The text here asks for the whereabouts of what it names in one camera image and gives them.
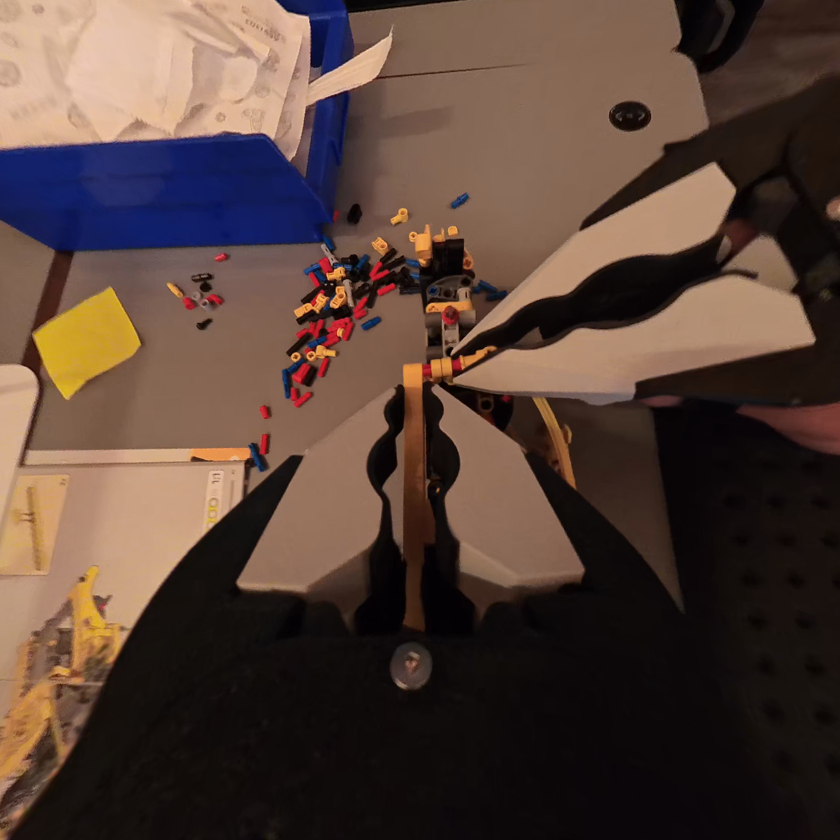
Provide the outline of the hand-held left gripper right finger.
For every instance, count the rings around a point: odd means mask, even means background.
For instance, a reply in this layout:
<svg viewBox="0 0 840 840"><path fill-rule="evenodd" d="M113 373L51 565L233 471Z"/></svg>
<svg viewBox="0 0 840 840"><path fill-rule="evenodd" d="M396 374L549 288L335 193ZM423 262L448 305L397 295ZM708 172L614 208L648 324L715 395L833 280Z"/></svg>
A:
<svg viewBox="0 0 840 840"><path fill-rule="evenodd" d="M500 602L581 583L584 567L522 448L438 385L423 388L427 634L470 634Z"/></svg>

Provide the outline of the open instruction booklet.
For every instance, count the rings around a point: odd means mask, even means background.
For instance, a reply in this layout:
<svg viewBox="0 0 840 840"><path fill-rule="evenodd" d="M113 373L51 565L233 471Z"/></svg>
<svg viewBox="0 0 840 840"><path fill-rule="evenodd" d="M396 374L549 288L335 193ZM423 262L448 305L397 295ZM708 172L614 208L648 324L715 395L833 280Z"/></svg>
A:
<svg viewBox="0 0 840 840"><path fill-rule="evenodd" d="M2 507L2 838L76 745L128 635L243 498L245 464L45 453Z"/></svg>

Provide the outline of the large pile of brick pins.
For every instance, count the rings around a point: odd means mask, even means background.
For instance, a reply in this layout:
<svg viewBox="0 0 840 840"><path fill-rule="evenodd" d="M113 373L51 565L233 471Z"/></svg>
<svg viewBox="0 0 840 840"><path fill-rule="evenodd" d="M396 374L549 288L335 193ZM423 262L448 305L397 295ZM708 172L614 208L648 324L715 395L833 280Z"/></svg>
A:
<svg viewBox="0 0 840 840"><path fill-rule="evenodd" d="M382 323L373 314L378 301L391 294L417 298L424 318L426 377L434 363L455 355L455 347L476 325L476 293L489 301L507 293L478 279L476 264L455 225L435 233L426 226L407 234L412 253L379 236L373 254L338 256L324 236L324 256L306 270L312 288L293 310L298 330L280 370L283 396L299 409L313 396L312 387L329 372L342 343L356 332L368 333Z"/></svg>

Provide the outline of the black office chair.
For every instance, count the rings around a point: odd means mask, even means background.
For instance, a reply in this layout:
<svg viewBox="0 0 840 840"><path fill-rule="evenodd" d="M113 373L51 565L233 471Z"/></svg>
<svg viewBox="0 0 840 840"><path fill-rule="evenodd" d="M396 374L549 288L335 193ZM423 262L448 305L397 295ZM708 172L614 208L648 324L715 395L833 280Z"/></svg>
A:
<svg viewBox="0 0 840 840"><path fill-rule="evenodd" d="M742 47L764 1L675 1L677 51L705 75L725 65Z"/></svg>

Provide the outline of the small group of brick pins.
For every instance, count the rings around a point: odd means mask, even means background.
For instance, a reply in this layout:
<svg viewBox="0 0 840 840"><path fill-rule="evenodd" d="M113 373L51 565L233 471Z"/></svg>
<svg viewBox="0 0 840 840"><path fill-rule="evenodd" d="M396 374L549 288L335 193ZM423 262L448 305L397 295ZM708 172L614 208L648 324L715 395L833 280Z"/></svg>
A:
<svg viewBox="0 0 840 840"><path fill-rule="evenodd" d="M230 251L220 251L210 258L206 266L197 269L168 269L165 287L178 300L181 308L198 317L196 328L208 329L214 322L214 313L226 305L226 298L220 290L219 272L230 263Z"/></svg>

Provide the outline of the blue plastic bin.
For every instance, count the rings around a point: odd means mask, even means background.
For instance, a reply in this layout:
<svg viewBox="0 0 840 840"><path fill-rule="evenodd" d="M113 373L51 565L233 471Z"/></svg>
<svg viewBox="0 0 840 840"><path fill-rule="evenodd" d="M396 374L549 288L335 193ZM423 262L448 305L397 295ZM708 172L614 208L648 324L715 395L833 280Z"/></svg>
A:
<svg viewBox="0 0 840 840"><path fill-rule="evenodd" d="M344 2L314 16L316 59L354 50ZM333 220L350 95L314 107L288 161L264 134L2 149L2 220L59 250L303 244Z"/></svg>

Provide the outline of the white crumpled paper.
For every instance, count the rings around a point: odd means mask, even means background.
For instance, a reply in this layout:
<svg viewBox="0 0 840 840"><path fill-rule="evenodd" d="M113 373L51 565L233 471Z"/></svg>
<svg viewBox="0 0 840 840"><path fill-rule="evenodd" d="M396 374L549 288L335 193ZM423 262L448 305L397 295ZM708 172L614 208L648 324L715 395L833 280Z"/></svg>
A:
<svg viewBox="0 0 840 840"><path fill-rule="evenodd" d="M392 34L332 71L315 47L314 16L279 2L2 1L2 149L259 133L293 162Z"/></svg>

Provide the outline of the person's right hand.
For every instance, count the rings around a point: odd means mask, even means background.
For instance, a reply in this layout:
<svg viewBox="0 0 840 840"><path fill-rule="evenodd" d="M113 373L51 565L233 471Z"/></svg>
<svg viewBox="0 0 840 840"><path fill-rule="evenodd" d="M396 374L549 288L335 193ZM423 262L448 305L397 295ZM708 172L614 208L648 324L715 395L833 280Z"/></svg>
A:
<svg viewBox="0 0 840 840"><path fill-rule="evenodd" d="M772 428L793 443L825 455L839 455L839 403L816 406L734 405L725 402L687 400L677 395L637 398L650 408L677 408L689 404L709 405L747 417Z"/></svg>

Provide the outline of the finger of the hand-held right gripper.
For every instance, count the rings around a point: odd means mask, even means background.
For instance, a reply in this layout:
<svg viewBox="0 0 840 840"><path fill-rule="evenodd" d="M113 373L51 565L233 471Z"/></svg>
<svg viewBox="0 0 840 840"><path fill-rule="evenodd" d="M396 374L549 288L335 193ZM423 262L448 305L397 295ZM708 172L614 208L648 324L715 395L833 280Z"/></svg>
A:
<svg viewBox="0 0 840 840"><path fill-rule="evenodd" d="M734 186L715 164L573 234L464 339L536 349L580 327L646 320L683 291L719 279L719 228Z"/></svg>
<svg viewBox="0 0 840 840"><path fill-rule="evenodd" d="M454 376L480 392L627 402L636 384L814 344L799 298L728 274L622 327L580 327L536 349L490 353Z"/></svg>

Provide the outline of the grey desk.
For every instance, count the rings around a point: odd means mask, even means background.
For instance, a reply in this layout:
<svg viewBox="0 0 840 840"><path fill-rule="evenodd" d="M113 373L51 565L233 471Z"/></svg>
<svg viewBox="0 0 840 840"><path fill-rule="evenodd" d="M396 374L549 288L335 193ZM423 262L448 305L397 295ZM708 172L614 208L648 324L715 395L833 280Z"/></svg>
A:
<svg viewBox="0 0 840 840"><path fill-rule="evenodd" d="M356 226L331 233L342 256L379 236L409 254L410 229L458 227L478 278L512 289L582 220L707 125L696 73L676 43L670 2L443 3L399 10L385 76L350 95L339 208ZM643 130L609 122L625 100L653 114ZM305 454L425 362L419 300L391 294L381 324L338 348L296 409L280 370L312 288L318 245L223 245L226 305L204 331L165 287L172 268L206 266L215 249L77 253L59 311L115 290L141 347L69 401L42 374L28 448L50 452L243 447L269 435L277 468Z"/></svg>

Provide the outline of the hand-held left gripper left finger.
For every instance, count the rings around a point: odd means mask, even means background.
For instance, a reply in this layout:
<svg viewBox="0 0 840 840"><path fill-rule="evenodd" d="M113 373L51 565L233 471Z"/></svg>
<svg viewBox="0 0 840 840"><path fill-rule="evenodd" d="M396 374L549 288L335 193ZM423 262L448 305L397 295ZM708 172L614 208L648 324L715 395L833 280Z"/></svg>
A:
<svg viewBox="0 0 840 840"><path fill-rule="evenodd" d="M238 577L241 591L331 604L359 634L403 629L403 424L398 385L306 451Z"/></svg>

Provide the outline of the yellow brick car model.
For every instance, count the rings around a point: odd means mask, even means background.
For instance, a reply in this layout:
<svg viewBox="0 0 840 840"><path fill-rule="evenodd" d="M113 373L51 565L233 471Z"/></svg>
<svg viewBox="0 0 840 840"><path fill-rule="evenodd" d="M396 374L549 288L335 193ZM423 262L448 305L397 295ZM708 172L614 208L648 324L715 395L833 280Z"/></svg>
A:
<svg viewBox="0 0 840 840"><path fill-rule="evenodd" d="M475 353L456 355L450 358L446 351L454 351L461 340L459 320L471 324L476 311L471 299L474 260L455 226L433 234L427 225L423 232L411 232L409 240L415 248L415 261L419 270L421 292L425 295L426 281L441 280L443 271L449 276L466 277L466 285L458 287L455 297L443 299L440 303L427 304L425 312L434 318L442 318L446 308L454 308L456 315L452 342L442 341L441 356L423 364L408 364L403 368L404 388L404 480L403 480L403 525L407 527L407 546L403 550L406 564L405 615L407 627L423 631L426 617L423 604L423 572L426 547L434 536L434 514L427 497L427 430L424 413L424 384L426 382L453 381L470 366L482 362L498 349L488 344Z"/></svg>

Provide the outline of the yellow sticky note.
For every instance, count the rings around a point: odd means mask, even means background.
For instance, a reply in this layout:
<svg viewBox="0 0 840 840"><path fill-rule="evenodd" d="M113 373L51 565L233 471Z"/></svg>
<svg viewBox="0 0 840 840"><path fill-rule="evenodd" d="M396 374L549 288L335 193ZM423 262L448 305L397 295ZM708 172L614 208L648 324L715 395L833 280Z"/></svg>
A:
<svg viewBox="0 0 840 840"><path fill-rule="evenodd" d="M48 320L33 332L33 339L49 378L67 401L141 347L111 287Z"/></svg>

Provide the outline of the white stand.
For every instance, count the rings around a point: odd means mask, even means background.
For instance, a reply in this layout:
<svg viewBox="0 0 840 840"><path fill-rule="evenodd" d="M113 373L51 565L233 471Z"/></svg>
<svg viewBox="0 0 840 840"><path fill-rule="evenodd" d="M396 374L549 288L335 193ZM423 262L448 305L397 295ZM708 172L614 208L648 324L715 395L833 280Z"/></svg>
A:
<svg viewBox="0 0 840 840"><path fill-rule="evenodd" d="M21 364L1 365L1 517L13 493L39 392L39 379L30 369Z"/></svg>

